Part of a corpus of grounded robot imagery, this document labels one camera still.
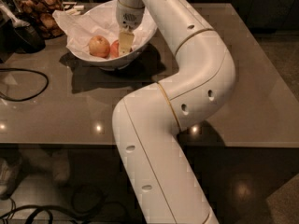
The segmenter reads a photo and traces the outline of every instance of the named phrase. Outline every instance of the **table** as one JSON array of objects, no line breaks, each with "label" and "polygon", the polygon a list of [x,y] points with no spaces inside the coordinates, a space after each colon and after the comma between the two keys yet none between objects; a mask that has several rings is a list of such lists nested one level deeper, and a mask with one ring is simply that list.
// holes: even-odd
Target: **table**
[{"label": "table", "polygon": [[[180,141],[197,146],[299,147],[298,101],[234,8],[230,4],[193,6],[232,52],[237,82],[228,102],[200,124],[201,132],[182,133]],[[35,69],[50,78],[49,87],[33,100],[0,101],[1,143],[114,145],[111,117],[116,103],[178,70],[159,32],[138,59],[115,73],[78,60],[65,45],[63,35],[47,40],[38,53],[15,53],[1,65]],[[44,82],[36,75],[0,76],[16,95],[26,95]]]}]

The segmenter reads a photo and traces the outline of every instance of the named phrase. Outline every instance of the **red apple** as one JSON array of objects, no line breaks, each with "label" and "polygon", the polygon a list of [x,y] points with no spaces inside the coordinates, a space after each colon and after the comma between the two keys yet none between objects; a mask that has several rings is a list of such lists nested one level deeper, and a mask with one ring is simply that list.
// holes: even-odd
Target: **red apple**
[{"label": "red apple", "polygon": [[95,35],[88,43],[90,54],[106,58],[110,53],[110,43],[101,35]]}]

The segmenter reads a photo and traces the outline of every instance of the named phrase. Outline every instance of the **robot arm segment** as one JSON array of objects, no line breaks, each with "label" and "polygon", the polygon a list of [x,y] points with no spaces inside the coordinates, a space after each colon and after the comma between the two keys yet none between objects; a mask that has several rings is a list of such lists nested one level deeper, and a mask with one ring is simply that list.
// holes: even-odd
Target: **robot arm segment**
[{"label": "robot arm segment", "polygon": [[113,131],[122,161],[148,223],[218,223],[175,137],[225,103],[235,84],[234,61],[187,1],[142,1],[179,71],[117,105]]}]

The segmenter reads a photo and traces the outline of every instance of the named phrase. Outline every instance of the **screw hole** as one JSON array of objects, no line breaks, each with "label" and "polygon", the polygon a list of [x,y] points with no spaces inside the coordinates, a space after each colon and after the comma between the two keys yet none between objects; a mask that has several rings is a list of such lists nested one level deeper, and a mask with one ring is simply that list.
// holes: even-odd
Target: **screw hole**
[{"label": "screw hole", "polygon": [[181,110],[183,111],[183,114],[185,116],[187,116],[189,114],[189,110],[188,110],[187,105],[185,105],[185,104],[181,105]]},{"label": "screw hole", "polygon": [[207,95],[208,95],[208,98],[209,98],[210,101],[213,101],[215,99],[214,92],[212,90],[209,90],[207,92]]},{"label": "screw hole", "polygon": [[135,150],[135,146],[129,146],[126,148],[127,153],[132,153]]},{"label": "screw hole", "polygon": [[142,190],[144,192],[148,192],[148,191],[152,190],[152,185],[145,185],[142,187]]}]

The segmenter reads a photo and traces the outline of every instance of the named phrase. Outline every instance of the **black cable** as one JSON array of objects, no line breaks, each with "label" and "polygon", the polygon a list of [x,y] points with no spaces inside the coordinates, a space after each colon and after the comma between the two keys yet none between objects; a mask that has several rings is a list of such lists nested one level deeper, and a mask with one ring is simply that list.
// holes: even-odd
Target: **black cable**
[{"label": "black cable", "polygon": [[43,87],[43,89],[41,91],[39,91],[38,93],[31,95],[29,97],[25,97],[25,98],[21,98],[21,99],[15,99],[15,98],[11,98],[5,94],[3,94],[2,92],[0,92],[0,98],[7,100],[7,101],[13,101],[13,102],[22,102],[22,101],[27,101],[30,99],[33,99],[35,97],[37,97],[39,94],[41,94],[49,85],[49,78],[47,77],[46,74],[36,71],[36,70],[30,70],[30,69],[21,69],[21,68],[0,68],[0,72],[16,72],[16,71],[23,71],[23,72],[31,72],[31,73],[35,73],[38,75],[41,75],[43,78],[46,79],[46,84]]},{"label": "black cable", "polygon": [[[82,185],[82,186],[78,187],[78,189],[76,189],[76,191],[74,192],[74,195],[72,197],[72,205],[73,205],[72,208],[74,207],[73,201],[75,199],[75,196],[77,195],[77,193],[79,191],[82,191],[86,187],[87,187],[86,185]],[[73,218],[72,220],[69,220],[73,224],[78,224],[76,222],[76,220],[77,221],[83,221],[81,224],[88,224],[88,223],[91,223],[91,219],[94,218],[102,210],[102,208],[105,205],[107,205],[107,204],[109,204],[109,205],[117,204],[117,205],[121,206],[123,208],[124,212],[125,212],[125,221],[124,221],[124,223],[131,223],[129,212],[122,203],[119,203],[119,202],[106,202],[107,196],[104,195],[102,190],[97,189],[96,192],[99,195],[99,202],[93,208],[91,208],[89,210],[86,210],[84,212],[80,211],[80,216],[77,215],[76,213],[66,209],[66,208],[63,208],[61,206],[56,206],[56,205],[43,205],[43,206],[40,206],[40,205],[30,204],[30,205],[24,205],[24,206],[21,206],[21,207],[17,208],[14,200],[10,198],[13,209],[10,210],[9,212],[3,214],[2,216],[0,216],[0,219],[3,220],[4,224],[6,224],[6,223],[8,223],[8,219],[12,219],[12,217],[15,213],[17,213],[21,210],[25,210],[25,209],[35,209],[35,211],[26,219],[25,224],[32,224],[34,222],[35,217],[41,212],[47,212],[48,213],[48,215],[49,215],[48,223],[52,224],[53,223],[53,214],[52,214],[51,211],[58,211],[60,213],[63,213],[65,215]]]}]

